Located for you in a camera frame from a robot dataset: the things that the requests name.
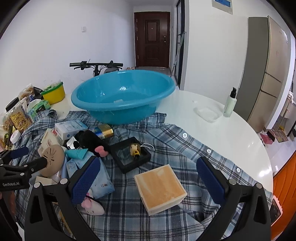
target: blue plastic basin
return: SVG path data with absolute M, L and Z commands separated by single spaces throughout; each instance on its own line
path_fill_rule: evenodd
M 71 100 L 102 123 L 130 124 L 153 114 L 175 87 L 164 74 L 127 70 L 91 78 L 73 91 Z

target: green tissue package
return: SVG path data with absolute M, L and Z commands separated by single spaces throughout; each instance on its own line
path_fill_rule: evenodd
M 47 100 L 43 100 L 34 107 L 32 107 L 32 109 L 28 111 L 28 114 L 32 117 L 33 121 L 36 121 L 37 113 L 48 109 L 50 109 L 49 102 Z

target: white bottle cap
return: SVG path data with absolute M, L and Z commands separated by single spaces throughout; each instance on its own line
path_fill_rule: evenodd
M 18 139 L 20 138 L 20 135 L 21 135 L 20 131 L 19 131 L 19 130 L 16 130 L 16 131 L 12 134 L 12 136 L 10 137 L 10 141 L 11 141 L 11 143 L 12 143 L 12 144 L 17 143 Z

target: yellow container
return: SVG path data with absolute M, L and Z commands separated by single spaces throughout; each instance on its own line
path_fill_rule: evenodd
M 42 96 L 49 102 L 50 105 L 62 101 L 65 98 L 65 90 L 63 82 L 59 83 L 56 87 L 44 90 Z

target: plaid shirt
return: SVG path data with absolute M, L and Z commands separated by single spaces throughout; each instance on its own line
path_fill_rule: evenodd
M 150 151 L 149 162 L 127 174 L 121 173 L 110 155 L 103 158 L 115 192 L 100 198 L 105 215 L 83 214 L 101 240 L 196 240 L 220 208 L 213 202 L 196 171 L 196 160 L 201 156 L 206 156 L 227 179 L 233 178 L 241 185 L 255 185 L 256 181 L 243 170 L 237 172 L 238 166 L 233 162 L 190 135 L 184 138 L 185 131 L 181 128 L 165 124 L 165 117 L 165 114 L 155 113 L 135 124 L 113 126 L 114 137 L 110 144 L 136 137 L 141 143 L 153 145 L 155 151 Z M 98 121 L 84 111 L 70 112 L 63 121 L 67 120 L 81 120 L 87 126 L 98 125 Z M 37 149 L 44 132 L 57 122 L 54 110 L 42 112 L 40 119 L 24 132 L 16 144 L 16 148 L 27 146 L 29 156 L 15 159 L 14 165 L 24 165 L 38 158 Z M 149 217 L 133 177 L 166 164 L 170 164 L 188 195 L 179 205 Z M 272 193 L 266 190 L 265 193 L 270 207 Z M 16 192 L 17 220 L 23 226 L 28 200 L 28 190 Z M 231 234 L 241 209 L 240 204 L 223 238 Z M 58 213 L 59 207 L 55 206 L 55 210 Z

